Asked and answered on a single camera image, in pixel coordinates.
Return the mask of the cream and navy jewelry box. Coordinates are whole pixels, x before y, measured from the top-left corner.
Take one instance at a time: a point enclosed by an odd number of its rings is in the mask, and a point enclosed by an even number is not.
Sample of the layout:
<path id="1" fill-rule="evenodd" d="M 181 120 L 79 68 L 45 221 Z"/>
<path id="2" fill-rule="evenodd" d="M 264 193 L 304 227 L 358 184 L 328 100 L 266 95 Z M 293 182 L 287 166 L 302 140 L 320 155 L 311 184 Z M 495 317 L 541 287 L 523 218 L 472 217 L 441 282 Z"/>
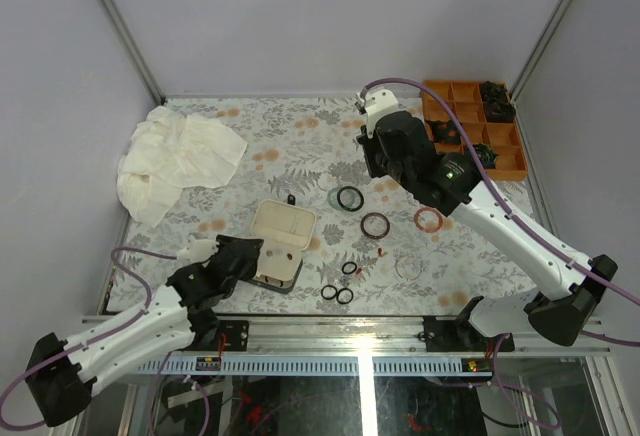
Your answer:
<path id="1" fill-rule="evenodd" d="M 280 294 L 290 293 L 298 280 L 304 253 L 317 223 L 316 214 L 297 205 L 293 194 L 286 201 L 263 200 L 254 215 L 250 237 L 263 239 L 257 273 L 249 283 Z"/>

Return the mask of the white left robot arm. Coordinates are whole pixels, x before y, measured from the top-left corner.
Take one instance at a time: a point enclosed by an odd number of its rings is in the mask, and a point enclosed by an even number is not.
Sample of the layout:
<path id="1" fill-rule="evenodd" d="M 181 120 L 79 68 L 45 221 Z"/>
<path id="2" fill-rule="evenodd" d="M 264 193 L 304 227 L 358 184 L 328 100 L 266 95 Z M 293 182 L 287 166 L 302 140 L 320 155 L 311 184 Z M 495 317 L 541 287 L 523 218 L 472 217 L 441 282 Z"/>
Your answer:
<path id="1" fill-rule="evenodd" d="M 142 303 L 65 339 L 50 333 L 35 345 L 26 384 L 48 427 L 78 416 L 122 376 L 156 357 L 218 349 L 213 308 L 238 282 L 253 278 L 264 242 L 219 235 L 196 239 L 174 260 L 182 267 Z"/>

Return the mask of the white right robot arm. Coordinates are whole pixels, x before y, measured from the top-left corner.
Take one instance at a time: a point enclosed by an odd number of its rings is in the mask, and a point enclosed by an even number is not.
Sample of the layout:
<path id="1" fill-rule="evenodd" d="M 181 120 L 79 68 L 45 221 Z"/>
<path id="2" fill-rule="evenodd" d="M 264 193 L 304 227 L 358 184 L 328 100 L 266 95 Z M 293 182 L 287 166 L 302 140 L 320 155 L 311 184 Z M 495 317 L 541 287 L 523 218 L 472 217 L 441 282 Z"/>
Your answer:
<path id="1" fill-rule="evenodd" d="M 424 123 L 407 111 L 368 117 L 357 141 L 371 177 L 391 177 L 420 204 L 471 228 L 535 283 L 528 292 L 469 302 L 455 328 L 463 348 L 478 350 L 491 337 L 527 329 L 559 346 L 574 344 L 605 290 L 583 272 L 611 280 L 617 270 L 613 260 L 570 249 L 509 206 L 469 155 L 437 153 Z"/>

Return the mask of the dark fabric flower orange dots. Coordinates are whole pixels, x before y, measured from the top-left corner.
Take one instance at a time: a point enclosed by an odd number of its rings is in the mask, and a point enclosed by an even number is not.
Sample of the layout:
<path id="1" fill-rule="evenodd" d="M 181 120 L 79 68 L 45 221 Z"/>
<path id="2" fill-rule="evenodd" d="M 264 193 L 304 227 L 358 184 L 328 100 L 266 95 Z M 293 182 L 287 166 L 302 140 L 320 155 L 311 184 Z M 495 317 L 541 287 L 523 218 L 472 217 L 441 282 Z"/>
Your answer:
<path id="1" fill-rule="evenodd" d="M 444 145 L 460 145 L 461 136 L 452 120 L 428 121 L 433 141 Z"/>

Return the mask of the black bangle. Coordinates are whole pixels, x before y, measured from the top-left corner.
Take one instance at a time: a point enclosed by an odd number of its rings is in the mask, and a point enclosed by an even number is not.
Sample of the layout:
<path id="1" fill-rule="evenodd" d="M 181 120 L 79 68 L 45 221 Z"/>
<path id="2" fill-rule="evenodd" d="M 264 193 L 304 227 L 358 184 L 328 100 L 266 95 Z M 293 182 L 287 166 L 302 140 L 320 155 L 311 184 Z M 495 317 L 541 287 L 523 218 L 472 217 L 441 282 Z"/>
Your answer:
<path id="1" fill-rule="evenodd" d="M 364 196 L 354 186 L 343 186 L 336 194 L 338 206 L 347 212 L 357 212 L 364 206 Z"/>

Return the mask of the orange-red bangle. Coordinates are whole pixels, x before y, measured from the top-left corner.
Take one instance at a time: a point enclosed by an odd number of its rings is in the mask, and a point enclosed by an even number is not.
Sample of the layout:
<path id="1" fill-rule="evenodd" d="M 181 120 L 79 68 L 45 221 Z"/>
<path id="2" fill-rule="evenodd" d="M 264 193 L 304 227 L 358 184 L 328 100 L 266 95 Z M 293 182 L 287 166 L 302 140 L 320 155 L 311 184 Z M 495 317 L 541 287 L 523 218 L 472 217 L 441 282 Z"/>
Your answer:
<path id="1" fill-rule="evenodd" d="M 443 227 L 444 217 L 438 210 L 424 207 L 416 211 L 413 221 L 418 230 L 433 234 Z"/>

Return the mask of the pale green jade bangle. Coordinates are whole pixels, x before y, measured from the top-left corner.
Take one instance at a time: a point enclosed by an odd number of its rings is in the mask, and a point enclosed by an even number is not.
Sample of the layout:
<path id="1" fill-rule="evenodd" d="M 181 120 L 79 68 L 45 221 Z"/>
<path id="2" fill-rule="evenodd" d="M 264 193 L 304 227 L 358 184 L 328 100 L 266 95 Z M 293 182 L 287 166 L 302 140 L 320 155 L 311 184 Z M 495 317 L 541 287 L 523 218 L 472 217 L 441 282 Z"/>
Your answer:
<path id="1" fill-rule="evenodd" d="M 328 202 L 328 204 L 329 204 L 332 208 L 334 208 L 334 209 L 336 209 L 336 210 L 342 210 L 342 209 L 338 206 L 337 201 L 336 201 L 336 194 L 337 194 L 338 189 L 339 189 L 339 188 L 334 188 L 334 189 L 332 189 L 332 190 L 330 190 L 330 191 L 328 192 L 328 195 L 327 195 L 327 202 Z"/>

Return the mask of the dark green fabric flower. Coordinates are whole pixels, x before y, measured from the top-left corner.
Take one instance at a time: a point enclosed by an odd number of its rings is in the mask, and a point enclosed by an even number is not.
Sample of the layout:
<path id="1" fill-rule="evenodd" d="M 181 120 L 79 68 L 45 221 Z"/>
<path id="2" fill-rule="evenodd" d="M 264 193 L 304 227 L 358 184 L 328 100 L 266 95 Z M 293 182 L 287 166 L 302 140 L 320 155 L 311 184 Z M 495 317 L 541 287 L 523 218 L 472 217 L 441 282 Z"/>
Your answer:
<path id="1" fill-rule="evenodd" d="M 474 144 L 473 148 L 484 169 L 496 168 L 498 154 L 489 145 L 478 143 Z"/>

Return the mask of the dark purple bangle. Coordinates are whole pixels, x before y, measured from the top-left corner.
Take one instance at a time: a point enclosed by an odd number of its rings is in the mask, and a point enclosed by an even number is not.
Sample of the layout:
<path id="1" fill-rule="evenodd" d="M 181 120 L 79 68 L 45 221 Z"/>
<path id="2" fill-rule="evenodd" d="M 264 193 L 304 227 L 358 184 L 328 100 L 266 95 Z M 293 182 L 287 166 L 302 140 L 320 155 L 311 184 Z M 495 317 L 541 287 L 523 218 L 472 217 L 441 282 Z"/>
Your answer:
<path id="1" fill-rule="evenodd" d="M 360 229 L 365 237 L 372 240 L 380 240 L 389 234 L 391 224 L 384 214 L 371 212 L 361 219 Z"/>

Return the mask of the floral table mat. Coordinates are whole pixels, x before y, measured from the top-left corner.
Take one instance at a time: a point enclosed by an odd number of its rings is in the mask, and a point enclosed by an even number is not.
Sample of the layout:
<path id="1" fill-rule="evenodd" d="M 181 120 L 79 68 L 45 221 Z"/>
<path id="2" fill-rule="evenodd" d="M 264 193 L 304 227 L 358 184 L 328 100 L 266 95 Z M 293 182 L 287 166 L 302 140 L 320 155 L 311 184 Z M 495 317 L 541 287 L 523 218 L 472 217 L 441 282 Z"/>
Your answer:
<path id="1" fill-rule="evenodd" d="M 533 286 L 492 244 L 454 219 L 444 218 L 433 234 L 416 228 L 413 217 L 422 207 L 393 180 L 369 177 L 356 143 L 362 120 L 349 98 L 172 99 L 168 107 L 217 119 L 248 146 L 227 186 L 187 189 L 157 226 L 129 225 L 125 270 L 113 276 L 105 313 L 141 302 L 146 286 L 163 283 L 176 270 L 173 255 L 190 239 L 246 236 L 263 200 L 285 201 L 289 194 L 317 216 L 294 289 L 280 294 L 241 283 L 219 312 L 447 315 L 472 297 L 513 295 Z M 328 204 L 328 192 L 343 186 L 363 194 L 359 211 Z M 383 239 L 361 232 L 361 219 L 371 212 L 390 221 Z M 380 257 L 378 248 L 386 255 Z M 417 280 L 397 277 L 400 255 L 422 260 Z"/>

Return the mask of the orange divided tray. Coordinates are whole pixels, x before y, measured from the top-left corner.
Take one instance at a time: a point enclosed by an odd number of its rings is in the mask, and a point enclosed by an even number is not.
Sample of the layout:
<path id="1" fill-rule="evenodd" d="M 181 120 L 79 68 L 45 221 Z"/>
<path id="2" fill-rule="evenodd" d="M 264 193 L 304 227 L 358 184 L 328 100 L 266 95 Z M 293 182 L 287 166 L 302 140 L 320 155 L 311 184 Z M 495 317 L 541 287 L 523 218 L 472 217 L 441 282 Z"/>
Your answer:
<path id="1" fill-rule="evenodd" d="M 431 88 L 445 103 L 441 106 L 433 96 L 423 92 L 422 108 L 426 131 L 439 153 L 468 152 L 467 142 L 472 145 L 484 143 L 497 154 L 495 169 L 485 169 L 495 181 L 522 181 L 527 177 L 528 166 L 516 121 L 512 123 L 491 123 L 485 118 L 479 85 L 485 81 L 425 80 L 423 84 Z M 452 120 L 460 136 L 460 145 L 435 143 L 428 121 Z"/>

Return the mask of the white crumpled cloth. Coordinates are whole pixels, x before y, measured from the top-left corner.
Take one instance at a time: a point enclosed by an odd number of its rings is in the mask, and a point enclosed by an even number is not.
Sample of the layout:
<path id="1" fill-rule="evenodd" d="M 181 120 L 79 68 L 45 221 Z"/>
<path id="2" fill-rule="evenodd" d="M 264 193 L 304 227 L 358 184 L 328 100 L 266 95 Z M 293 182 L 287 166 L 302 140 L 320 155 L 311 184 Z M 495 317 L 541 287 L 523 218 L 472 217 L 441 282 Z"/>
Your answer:
<path id="1" fill-rule="evenodd" d="M 157 226 L 185 189 L 226 186 L 248 143 L 217 119 L 154 108 L 118 163 L 116 192 L 131 218 Z"/>

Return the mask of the aluminium rail frame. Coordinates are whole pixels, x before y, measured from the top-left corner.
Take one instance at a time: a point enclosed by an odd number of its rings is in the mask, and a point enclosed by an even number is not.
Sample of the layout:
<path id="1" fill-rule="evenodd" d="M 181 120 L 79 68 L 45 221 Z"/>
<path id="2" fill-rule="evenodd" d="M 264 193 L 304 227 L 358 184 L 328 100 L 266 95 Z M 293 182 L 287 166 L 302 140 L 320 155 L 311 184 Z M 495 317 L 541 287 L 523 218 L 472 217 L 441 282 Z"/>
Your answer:
<path id="1" fill-rule="evenodd" d="M 87 376 L 107 386 L 132 375 L 423 376 L 487 380 L 486 348 L 439 349 L 421 317 L 226 319 L 224 349 L 180 351 L 179 330 L 150 331 L 124 349 L 82 353 Z"/>

